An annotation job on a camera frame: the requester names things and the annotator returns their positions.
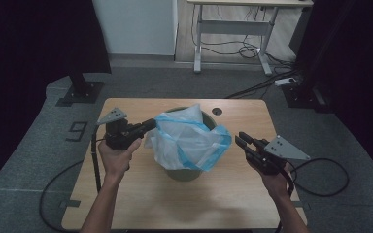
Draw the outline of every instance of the forearm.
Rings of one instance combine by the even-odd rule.
[[[105,177],[81,232],[110,232],[121,178]]]
[[[280,196],[273,198],[280,215],[281,224],[286,233],[308,233],[309,230],[295,209],[289,196]]]

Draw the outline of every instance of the table top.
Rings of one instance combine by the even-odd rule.
[[[187,0],[196,5],[231,5],[265,7],[312,7],[312,0]]]
[[[200,104],[231,136],[245,131],[253,137],[272,140],[274,125],[261,100],[218,99],[108,99],[100,117],[114,107],[127,113],[129,123],[143,122],[177,107]],[[212,113],[220,108],[222,114]],[[97,138],[102,138],[101,126]],[[101,178],[104,169],[100,163]],[[80,229],[97,195],[94,170],[87,150],[71,200],[79,207],[68,207],[62,226]],[[296,190],[293,201],[299,201]],[[302,208],[297,208],[306,222]],[[262,184],[260,175],[246,162],[244,151],[234,142],[210,172],[190,182],[171,179],[155,162],[153,150],[143,145],[135,151],[131,169],[119,186],[113,229],[245,229],[275,228],[279,216]]]

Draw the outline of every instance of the black curtain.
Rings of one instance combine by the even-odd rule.
[[[92,1],[0,1],[0,169],[71,72],[111,73]]]
[[[373,0],[316,0],[297,61],[373,159]]]

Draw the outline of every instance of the white wall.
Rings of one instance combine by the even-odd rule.
[[[174,55],[177,0],[92,0],[108,53]]]

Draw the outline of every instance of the blue and white plastic bag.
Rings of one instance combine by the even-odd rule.
[[[145,148],[153,148],[155,161],[167,170],[209,171],[231,145],[224,126],[210,130],[203,123],[199,104],[162,113],[155,120],[156,129],[147,134]]]

